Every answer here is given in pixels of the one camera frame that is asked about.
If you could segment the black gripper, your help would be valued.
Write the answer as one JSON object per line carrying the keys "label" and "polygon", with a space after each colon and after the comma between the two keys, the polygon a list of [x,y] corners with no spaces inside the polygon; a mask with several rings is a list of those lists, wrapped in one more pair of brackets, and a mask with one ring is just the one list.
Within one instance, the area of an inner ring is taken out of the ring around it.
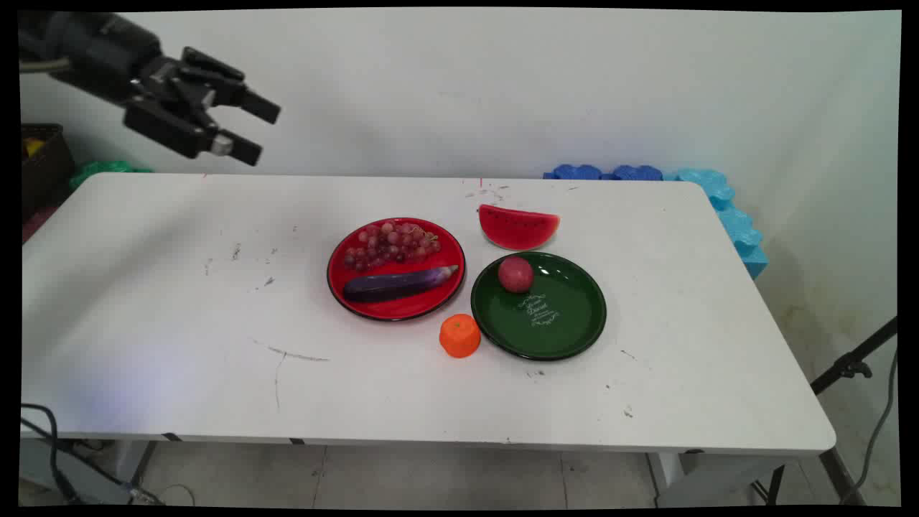
{"label": "black gripper", "polygon": [[137,92],[125,105],[125,126],[187,158],[209,154],[255,167],[262,146],[217,125],[207,110],[236,107],[269,124],[280,114],[241,70],[192,47],[183,48],[181,62],[155,59],[132,84]]}

